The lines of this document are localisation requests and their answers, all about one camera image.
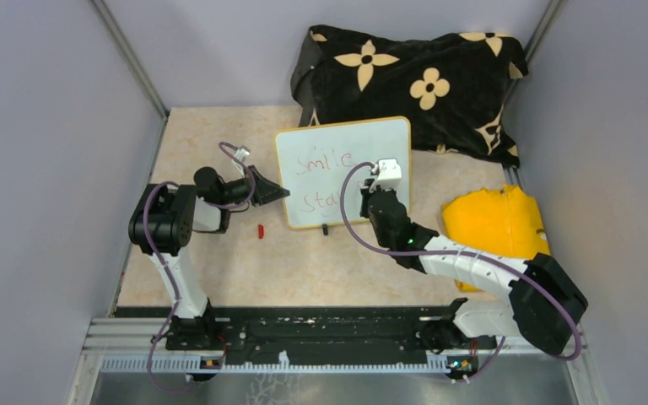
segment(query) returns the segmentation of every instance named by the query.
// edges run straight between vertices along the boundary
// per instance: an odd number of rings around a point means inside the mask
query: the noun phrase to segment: gray floor
[[[185,394],[159,391],[146,374],[101,374],[93,405],[576,404],[563,362],[540,356],[496,359],[471,385],[426,375],[218,375]],[[181,375],[157,375],[181,386]]]

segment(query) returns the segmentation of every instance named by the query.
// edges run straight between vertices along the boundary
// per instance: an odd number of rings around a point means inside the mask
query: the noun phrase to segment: floral pillow
[[[508,84],[525,75],[520,42],[502,34],[395,41],[315,25],[291,88],[301,126],[405,116],[414,149],[518,166],[500,116]]]

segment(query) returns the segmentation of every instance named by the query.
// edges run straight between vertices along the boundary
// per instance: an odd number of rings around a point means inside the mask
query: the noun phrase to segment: whiteboard yellow frame
[[[406,209],[407,213],[411,212],[411,206],[413,205],[413,194],[411,193],[411,172],[413,171],[413,161],[411,159],[411,122],[406,118],[405,116],[387,116],[384,118],[374,118],[371,120],[361,120],[361,121],[346,121],[346,122],[337,122],[334,124],[324,124],[324,125],[315,125],[315,126],[310,126],[310,127],[296,127],[296,128],[289,128],[289,129],[283,129],[281,131],[277,131],[274,133],[274,137],[272,138],[272,141],[274,142],[274,153],[277,156],[277,172],[279,174],[279,184],[284,187],[284,181],[282,179],[282,165],[279,164],[279,151],[277,150],[277,136],[279,136],[280,133],[284,132],[294,132],[294,131],[306,131],[307,129],[317,129],[317,128],[322,128],[322,127],[340,127],[342,125],[351,125],[351,124],[363,124],[366,122],[378,122],[378,121],[393,121],[393,120],[400,120],[403,119],[406,122],[406,125],[408,126],[408,208]],[[287,226],[289,226],[292,230],[310,230],[312,228],[319,228],[321,225],[312,225],[312,226],[292,226],[292,224],[289,223],[289,215],[287,214],[287,198],[282,198],[282,204],[284,208],[284,219],[287,221]],[[353,221],[349,221],[352,224],[356,223],[362,223],[362,222],[368,222],[368,219],[356,219]],[[343,225],[344,222],[334,222],[334,223],[327,223],[327,226],[331,225]]]

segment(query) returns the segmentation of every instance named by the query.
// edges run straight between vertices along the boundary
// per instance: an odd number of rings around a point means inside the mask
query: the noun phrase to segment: yellow pouch
[[[539,252],[550,254],[535,198],[518,186],[471,192],[445,204],[441,215],[448,237],[463,245],[526,259]],[[460,281],[456,286],[461,291],[478,291]]]

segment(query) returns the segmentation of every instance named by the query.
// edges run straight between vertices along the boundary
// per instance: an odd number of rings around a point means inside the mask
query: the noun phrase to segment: whiteboard
[[[342,224],[344,177],[361,162],[396,158],[403,174],[397,196],[407,210],[410,207],[411,127],[406,117],[284,130],[274,136],[274,147],[280,184],[290,192],[284,212],[293,229]],[[365,220],[359,216],[359,184],[369,173],[362,168],[349,182],[344,203],[349,220]]]

